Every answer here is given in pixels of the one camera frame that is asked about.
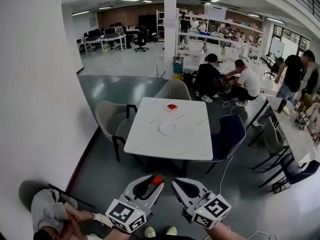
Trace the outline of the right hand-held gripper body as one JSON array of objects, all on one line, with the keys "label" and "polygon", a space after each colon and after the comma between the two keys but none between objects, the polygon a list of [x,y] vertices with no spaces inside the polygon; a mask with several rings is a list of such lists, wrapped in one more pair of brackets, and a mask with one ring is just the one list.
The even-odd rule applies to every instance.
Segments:
[{"label": "right hand-held gripper body", "polygon": [[209,230],[221,222],[231,208],[221,194],[215,195],[209,190],[202,196],[189,201],[182,211],[182,216],[189,223],[198,224]]}]

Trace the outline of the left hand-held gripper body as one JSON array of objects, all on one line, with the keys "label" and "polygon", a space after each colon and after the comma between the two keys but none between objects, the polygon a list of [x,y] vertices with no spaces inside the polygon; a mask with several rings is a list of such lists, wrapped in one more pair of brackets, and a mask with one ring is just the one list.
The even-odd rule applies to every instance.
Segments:
[{"label": "left hand-held gripper body", "polygon": [[147,222],[152,214],[153,194],[139,198],[130,193],[123,193],[119,199],[114,199],[105,215],[112,226],[123,233],[131,234]]}]

